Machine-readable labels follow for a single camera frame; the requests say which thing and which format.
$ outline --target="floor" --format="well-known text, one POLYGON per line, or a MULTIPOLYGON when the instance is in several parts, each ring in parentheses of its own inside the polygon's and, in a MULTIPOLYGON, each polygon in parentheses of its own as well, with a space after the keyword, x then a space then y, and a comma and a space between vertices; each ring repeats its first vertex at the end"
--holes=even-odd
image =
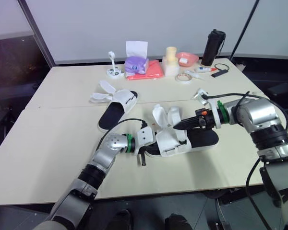
MULTIPOLYGON (((281 230, 280 209, 273 206, 263 192, 253 196, 267 222, 274 230, 281 230)), ((94 205, 93 213, 85 230, 103 230, 115 213, 129 209, 134 217, 134 230, 163 230, 164 219, 172 213, 183 215, 194 230, 208 230, 205 208, 214 202, 203 194, 173 195, 158 198, 142 198, 125 201, 102 201, 94 205)), ((265 229, 247 198, 220 206, 221 221, 226 219, 233 230, 265 229)), ((31 230, 42 222, 47 213, 30 211, 13 206, 0 206, 0 230, 31 230)))

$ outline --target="robotic arm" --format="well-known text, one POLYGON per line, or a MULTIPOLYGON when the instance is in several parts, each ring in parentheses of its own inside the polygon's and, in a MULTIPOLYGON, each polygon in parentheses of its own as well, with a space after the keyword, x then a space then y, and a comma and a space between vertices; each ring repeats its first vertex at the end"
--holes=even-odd
POLYGON ((82 170, 58 202, 53 206, 45 222, 35 230, 74 230, 84 217, 89 215, 91 203, 97 195, 97 189, 112 167, 119 153, 134 153, 154 143, 155 133, 151 127, 144 127, 133 138, 130 134, 107 135, 100 148, 82 170))
POLYGON ((252 137, 257 154, 264 166, 260 174, 267 193, 281 203, 282 215, 288 223, 288 133, 281 125, 273 105, 265 98, 258 100, 243 97, 222 104, 209 99, 207 92, 199 89, 195 98, 210 109, 196 110, 196 116, 174 126, 175 129, 221 128, 221 124, 240 124, 252 137))

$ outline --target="black thermos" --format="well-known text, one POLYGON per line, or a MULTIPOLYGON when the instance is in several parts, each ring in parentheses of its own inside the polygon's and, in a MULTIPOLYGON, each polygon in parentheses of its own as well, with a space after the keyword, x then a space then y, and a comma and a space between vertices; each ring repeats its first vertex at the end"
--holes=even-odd
POLYGON ((208 41, 206 44, 205 52, 203 55, 203 60, 201 62, 202 66, 210 67, 212 62, 216 58, 217 52, 225 40, 226 34, 222 31, 214 29, 208 35, 208 41))

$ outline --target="slipper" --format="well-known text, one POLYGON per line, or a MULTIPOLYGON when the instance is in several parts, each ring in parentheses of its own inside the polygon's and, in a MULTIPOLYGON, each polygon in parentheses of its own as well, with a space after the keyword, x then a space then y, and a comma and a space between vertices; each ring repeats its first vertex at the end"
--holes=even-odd
POLYGON ((98 128, 102 132, 107 132, 132 110, 137 102, 138 94, 129 90, 116 91, 105 80, 101 80, 98 84, 107 93, 93 93, 90 101, 94 103, 110 102, 98 122, 98 128))
POLYGON ((157 104, 153 116, 161 130, 157 131, 156 142, 146 147, 150 157, 169 157, 192 151, 209 149, 218 143, 218 136, 212 130, 191 129, 177 130, 173 126, 181 121, 178 107, 173 106, 168 112, 157 104))

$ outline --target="black remote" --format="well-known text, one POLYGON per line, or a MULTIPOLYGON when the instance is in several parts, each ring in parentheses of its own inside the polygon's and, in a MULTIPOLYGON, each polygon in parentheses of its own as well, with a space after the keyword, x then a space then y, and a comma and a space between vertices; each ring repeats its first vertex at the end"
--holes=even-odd
POLYGON ((223 70, 220 70, 220 71, 217 72, 217 73, 211 74, 211 76, 214 77, 214 78, 216 78, 216 77, 218 77, 218 76, 220 76, 220 75, 222 75, 222 74, 224 74, 224 73, 227 73, 227 72, 228 72, 227 69, 223 69, 223 70))

